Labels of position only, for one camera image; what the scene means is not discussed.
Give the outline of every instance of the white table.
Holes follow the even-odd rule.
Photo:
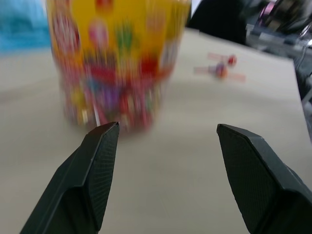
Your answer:
[[[193,74],[236,54],[245,84]],[[0,233],[16,234],[85,132],[64,119],[50,52],[0,59]],[[103,234],[247,234],[229,186],[218,123],[263,136],[312,188],[312,146],[293,64],[187,32],[154,128],[121,139]]]

